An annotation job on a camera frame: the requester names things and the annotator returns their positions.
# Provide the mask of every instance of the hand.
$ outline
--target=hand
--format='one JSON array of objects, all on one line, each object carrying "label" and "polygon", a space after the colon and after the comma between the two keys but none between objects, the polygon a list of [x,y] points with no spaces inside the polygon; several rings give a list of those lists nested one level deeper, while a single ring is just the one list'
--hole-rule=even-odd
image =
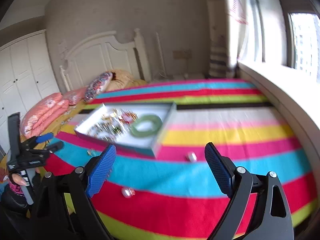
[{"label": "hand", "polygon": [[[40,170],[39,170],[38,167],[36,168],[36,173],[40,173]],[[18,185],[20,185],[20,186],[26,186],[27,185],[27,183],[24,180],[24,178],[21,177],[19,174],[16,174],[16,173],[12,174],[12,180],[15,183],[17,183]]]}]

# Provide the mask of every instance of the green bracelet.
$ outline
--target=green bracelet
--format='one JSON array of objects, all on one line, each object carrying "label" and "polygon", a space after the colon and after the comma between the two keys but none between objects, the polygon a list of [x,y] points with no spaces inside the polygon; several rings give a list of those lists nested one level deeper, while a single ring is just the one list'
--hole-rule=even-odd
[{"label": "green bracelet", "polygon": [[[153,127],[150,130],[147,131],[139,131],[137,130],[136,126],[142,122],[145,121],[150,121],[153,124]],[[154,114],[147,114],[143,115],[142,117],[136,119],[132,124],[131,124],[131,130],[130,133],[134,137],[138,138],[144,138],[150,135],[156,134],[162,126],[162,121],[159,116],[154,115]]]}]

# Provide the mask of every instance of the wardrobe door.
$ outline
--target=wardrobe door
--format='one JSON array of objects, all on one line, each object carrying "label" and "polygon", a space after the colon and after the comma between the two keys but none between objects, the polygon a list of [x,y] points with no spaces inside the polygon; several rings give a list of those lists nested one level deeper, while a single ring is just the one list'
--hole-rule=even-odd
[{"label": "wardrobe door", "polygon": [[30,66],[27,39],[12,44],[10,49],[19,93],[28,111],[41,100],[41,97]]},{"label": "wardrobe door", "polygon": [[42,98],[59,92],[52,72],[44,33],[28,38],[28,47],[32,71]]},{"label": "wardrobe door", "polygon": [[17,82],[14,78],[10,48],[7,47],[0,51],[0,94],[5,111],[8,115],[20,112],[24,116],[26,109],[18,92]]},{"label": "wardrobe door", "polygon": [[4,110],[4,105],[0,100],[0,145],[5,153],[10,149],[9,135],[8,135],[8,121],[7,113]]}]

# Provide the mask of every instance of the colorful striped blanket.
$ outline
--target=colorful striped blanket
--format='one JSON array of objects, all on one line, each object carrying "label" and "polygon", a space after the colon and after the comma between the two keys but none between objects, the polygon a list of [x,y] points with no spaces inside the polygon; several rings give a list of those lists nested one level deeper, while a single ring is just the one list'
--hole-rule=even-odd
[{"label": "colorful striped blanket", "polygon": [[[100,145],[78,138],[73,131],[92,109],[101,103],[140,101],[204,106],[177,111],[157,159],[117,149],[113,171],[92,203],[118,239],[209,236],[229,199],[221,193],[205,161],[204,146],[208,142],[251,173],[275,171],[295,226],[316,208],[314,177],[299,141],[278,111],[268,105],[267,98],[241,80],[161,83],[101,94],[61,127],[52,143],[63,140],[65,146],[49,158],[46,170],[55,175],[69,173],[89,161],[87,149],[97,153],[103,150]],[[196,153],[197,162],[187,161],[189,152]],[[135,196],[123,197],[122,187],[134,188]],[[238,235],[246,230],[254,202],[252,194]]]}]

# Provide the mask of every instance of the electrical outlet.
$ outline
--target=electrical outlet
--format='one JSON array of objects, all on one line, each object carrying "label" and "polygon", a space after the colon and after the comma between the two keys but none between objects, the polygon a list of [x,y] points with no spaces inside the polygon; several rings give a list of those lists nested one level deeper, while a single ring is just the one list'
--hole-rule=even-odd
[{"label": "electrical outlet", "polygon": [[192,58],[191,49],[174,50],[172,54],[174,59],[191,59]]}]

